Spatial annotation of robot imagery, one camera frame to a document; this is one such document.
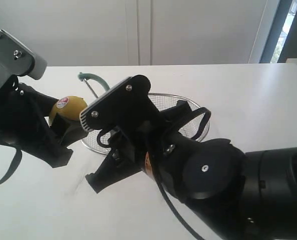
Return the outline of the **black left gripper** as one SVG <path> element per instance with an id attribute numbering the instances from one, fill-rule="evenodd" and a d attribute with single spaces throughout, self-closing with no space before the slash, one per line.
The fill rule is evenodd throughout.
<path id="1" fill-rule="evenodd" d="M 19 82 L 29 76 L 39 80 L 46 63 L 34 56 L 0 57 L 0 144 L 16 145 L 24 152 L 43 160 L 52 168 L 70 161 L 73 150 L 67 147 L 88 136 L 80 119 L 69 120 L 55 115 L 52 125 L 46 123 L 55 98 Z"/>

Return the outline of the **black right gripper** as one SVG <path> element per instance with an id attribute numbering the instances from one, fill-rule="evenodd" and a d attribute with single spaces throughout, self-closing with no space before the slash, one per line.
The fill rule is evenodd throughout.
<path id="1" fill-rule="evenodd" d="M 158 174 L 158 163 L 179 147 L 176 137 L 193 141 L 200 138 L 200 121 L 196 131 L 189 136 L 180 132 L 183 126 L 200 115 L 201 108 L 186 100 L 178 100 L 175 106 L 159 110 L 158 121 L 145 120 L 130 132 L 115 127 L 108 140 L 110 152 L 95 172 L 85 176 L 86 181 L 98 194 L 139 172 L 151 176 Z"/>

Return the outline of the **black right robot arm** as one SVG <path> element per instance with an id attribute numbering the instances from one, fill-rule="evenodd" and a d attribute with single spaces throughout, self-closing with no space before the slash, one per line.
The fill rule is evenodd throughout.
<path id="1" fill-rule="evenodd" d="M 168 207 L 197 239 L 171 198 L 187 206 L 224 240 L 297 240 L 297 147 L 242 152 L 229 139 L 204 142 L 180 128 L 208 109 L 183 100 L 158 110 L 141 100 L 97 100 L 80 115 L 87 130 L 111 132 L 109 153 L 86 176 L 92 189 L 105 188 L 138 172 L 151 177 Z"/>

